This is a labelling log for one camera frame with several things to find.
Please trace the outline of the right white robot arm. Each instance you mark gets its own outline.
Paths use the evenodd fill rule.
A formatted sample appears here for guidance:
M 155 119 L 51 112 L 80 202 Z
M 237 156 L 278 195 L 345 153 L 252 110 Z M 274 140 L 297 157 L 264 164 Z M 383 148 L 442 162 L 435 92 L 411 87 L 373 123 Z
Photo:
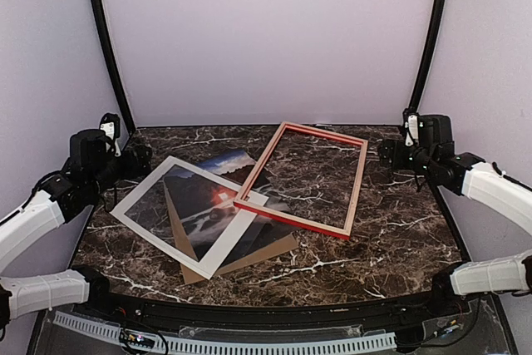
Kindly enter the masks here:
M 380 162 L 392 170 L 411 170 L 433 186 L 488 206 L 531 231 L 531 188 L 507 175 L 495 162 L 470 152 L 456 154 L 451 119 L 444 115 L 405 115 L 400 140 L 384 140 Z M 487 261 L 453 264 L 436 274 L 424 309 L 440 317 L 460 297 L 477 293 L 531 292 L 531 252 Z

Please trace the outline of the white mat board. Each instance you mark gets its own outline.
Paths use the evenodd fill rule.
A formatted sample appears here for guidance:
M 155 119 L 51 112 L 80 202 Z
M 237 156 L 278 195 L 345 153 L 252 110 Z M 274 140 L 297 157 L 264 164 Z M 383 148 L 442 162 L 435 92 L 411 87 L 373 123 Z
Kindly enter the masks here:
M 111 214 L 181 265 L 211 279 L 256 218 L 234 206 L 239 190 L 232 180 L 169 156 Z

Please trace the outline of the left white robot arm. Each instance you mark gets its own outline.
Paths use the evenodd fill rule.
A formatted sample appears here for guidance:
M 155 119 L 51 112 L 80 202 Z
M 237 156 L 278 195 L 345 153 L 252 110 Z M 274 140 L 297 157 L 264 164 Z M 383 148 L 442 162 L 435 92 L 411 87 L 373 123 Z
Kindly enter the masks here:
M 70 139 L 70 155 L 61 170 L 43 176 L 29 198 L 1 221 L 1 267 L 41 237 L 97 205 L 121 180 L 150 173 L 152 149 L 137 145 L 121 151 L 116 139 L 100 129 L 80 131 Z M 117 311 L 109 281 L 89 266 L 27 278 L 1 278 L 1 325 L 43 309 L 84 303 L 99 318 Z

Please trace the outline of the red wooden picture frame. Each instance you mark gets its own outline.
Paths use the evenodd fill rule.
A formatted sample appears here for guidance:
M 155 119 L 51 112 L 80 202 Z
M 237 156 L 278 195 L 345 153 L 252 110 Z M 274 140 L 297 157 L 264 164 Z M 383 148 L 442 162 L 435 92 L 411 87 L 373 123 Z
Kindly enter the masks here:
M 255 204 L 251 200 L 254 182 L 258 179 L 262 169 L 267 164 L 270 156 L 273 154 L 285 131 L 303 133 L 305 135 L 315 136 L 318 138 L 328 139 L 332 141 L 338 141 L 344 144 L 354 145 L 360 148 L 359 161 L 356 169 L 354 184 L 352 187 L 352 193 L 350 195 L 347 216 L 342 228 L 329 226 L 323 223 L 311 221 L 309 219 L 300 218 L 295 215 L 286 214 L 278 210 L 267 208 L 263 205 Z M 355 220 L 358 197 L 362 187 L 362 177 L 365 169 L 367 147 L 368 141 L 364 139 L 356 138 L 354 136 L 347 136 L 344 134 L 327 131 L 316 127 L 305 126 L 284 121 L 279 125 L 278 129 L 272 136 L 270 142 L 264 149 L 262 155 L 259 157 L 259 160 L 255 163 L 253 169 L 247 176 L 247 179 L 242 184 L 238 194 L 234 198 L 234 205 L 242 210 L 246 210 L 264 217 L 269 217 L 281 223 L 290 224 L 292 226 L 311 230 L 320 234 L 330 235 L 339 239 L 349 240 L 351 237 L 352 227 Z

